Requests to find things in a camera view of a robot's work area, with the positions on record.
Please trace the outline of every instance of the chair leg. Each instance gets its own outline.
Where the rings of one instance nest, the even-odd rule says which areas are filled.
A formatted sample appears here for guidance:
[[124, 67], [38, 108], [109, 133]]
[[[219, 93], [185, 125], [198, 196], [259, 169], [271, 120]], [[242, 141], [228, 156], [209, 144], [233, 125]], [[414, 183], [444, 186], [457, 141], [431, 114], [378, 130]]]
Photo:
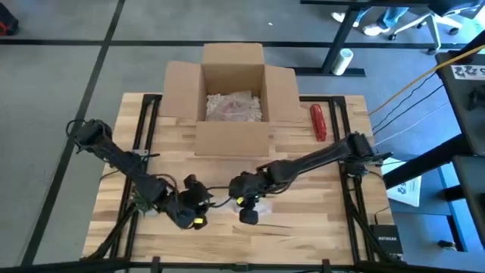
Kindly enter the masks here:
[[397, 34], [397, 33], [400, 33], [403, 30], [407, 30], [410, 27], [414, 27], [415, 25], [419, 24], [420, 22], [422, 22], [426, 18], [431, 17], [431, 15], [432, 15], [431, 13], [426, 13], [426, 14], [416, 18], [416, 20], [413, 20], [411, 23], [406, 24], [406, 25], [400, 27], [399, 29], [395, 30], [393, 34]]
[[456, 27], [457, 29], [461, 29], [463, 27], [462, 24], [447, 16], [444, 16], [444, 17], [437, 16], [436, 21], [439, 24], [445, 24], [446, 26]]
[[438, 24], [436, 21], [437, 17], [437, 15], [434, 15], [426, 18], [427, 26], [430, 28], [431, 36], [433, 37], [434, 49], [436, 50], [441, 48], [440, 33], [438, 32]]

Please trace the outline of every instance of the white paper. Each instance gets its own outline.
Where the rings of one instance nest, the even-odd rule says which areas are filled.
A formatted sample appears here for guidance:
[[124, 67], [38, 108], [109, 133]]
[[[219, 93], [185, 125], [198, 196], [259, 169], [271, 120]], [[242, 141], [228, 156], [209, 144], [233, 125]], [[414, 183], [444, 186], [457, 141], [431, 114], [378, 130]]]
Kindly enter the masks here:
[[[384, 164], [399, 162], [394, 158], [388, 158], [384, 161]], [[405, 164], [405, 162], [399, 162], [389, 165], [383, 165], [381, 170], [383, 174], [386, 174], [392, 171], [395, 168], [398, 168], [400, 165]], [[403, 202], [405, 204], [418, 207], [419, 206], [419, 195], [421, 193], [421, 176], [413, 178], [405, 183], [402, 183], [394, 188], [387, 190], [387, 197]]]
[[485, 65], [452, 65], [457, 80], [485, 80]]

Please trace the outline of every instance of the box flap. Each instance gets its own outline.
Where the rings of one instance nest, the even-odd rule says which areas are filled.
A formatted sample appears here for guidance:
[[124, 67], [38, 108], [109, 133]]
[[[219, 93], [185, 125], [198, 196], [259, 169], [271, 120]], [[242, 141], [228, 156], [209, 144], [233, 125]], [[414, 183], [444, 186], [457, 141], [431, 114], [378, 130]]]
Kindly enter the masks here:
[[203, 64], [264, 64], [258, 43], [212, 43], [204, 45]]
[[194, 118], [200, 115], [200, 102], [205, 92], [202, 67], [183, 61], [167, 65], [161, 115], [164, 117]]
[[293, 69], [265, 65], [264, 88], [270, 121], [302, 121], [298, 86]]
[[269, 125], [266, 122], [197, 122], [196, 155], [269, 156]]

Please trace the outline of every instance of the black table leg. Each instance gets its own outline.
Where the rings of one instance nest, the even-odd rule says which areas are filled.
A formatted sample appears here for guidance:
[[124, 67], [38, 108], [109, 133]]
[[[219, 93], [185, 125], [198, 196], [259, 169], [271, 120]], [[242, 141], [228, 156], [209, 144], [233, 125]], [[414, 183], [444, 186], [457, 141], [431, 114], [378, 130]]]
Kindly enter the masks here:
[[438, 168], [450, 162], [454, 155], [471, 155], [468, 142], [462, 134], [385, 174], [383, 177], [386, 188], [390, 189], [427, 171]]
[[464, 199], [465, 193], [461, 185], [444, 189], [440, 193], [441, 197], [448, 202]]
[[[347, 36], [352, 29], [352, 25], [357, 19], [360, 8], [349, 7], [347, 8], [346, 17], [340, 24], [340, 28], [335, 35], [332, 47], [330, 47], [327, 57], [322, 67], [291, 67], [295, 70], [296, 75], [299, 76], [335, 76], [332, 74], [332, 66], [335, 63], [340, 50], [345, 43]], [[362, 68], [347, 68], [343, 73], [344, 77], [365, 77], [365, 71]]]
[[328, 51], [324, 64], [321, 67], [324, 73], [331, 72], [333, 63], [335, 63], [336, 57], [339, 55], [340, 50], [342, 50], [343, 43], [346, 42], [347, 36], [349, 35], [360, 10], [360, 8], [347, 8], [346, 17], [343, 19], [339, 31], [337, 31], [335, 39], [333, 39], [333, 45]]

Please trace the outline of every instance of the office chair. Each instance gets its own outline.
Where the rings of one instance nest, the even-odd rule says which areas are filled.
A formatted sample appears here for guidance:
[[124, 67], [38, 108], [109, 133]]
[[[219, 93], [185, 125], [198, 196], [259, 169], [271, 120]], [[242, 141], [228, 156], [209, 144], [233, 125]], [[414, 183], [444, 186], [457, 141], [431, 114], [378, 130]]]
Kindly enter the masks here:
[[400, 33], [403, 30], [407, 30], [414, 26], [421, 29], [423, 25], [427, 24], [434, 41], [434, 47], [428, 49], [427, 53], [428, 55], [434, 55], [437, 50], [441, 48], [441, 39], [440, 34], [438, 33], [437, 23], [451, 26], [452, 29], [449, 30], [449, 35], [456, 35], [463, 26], [459, 22], [449, 18], [449, 16], [459, 14], [463, 10], [477, 8], [482, 2], [483, 0], [433, 0], [428, 5], [430, 9], [429, 12], [394, 31], [393, 34], [389, 35], [389, 40], [395, 40], [397, 33]]

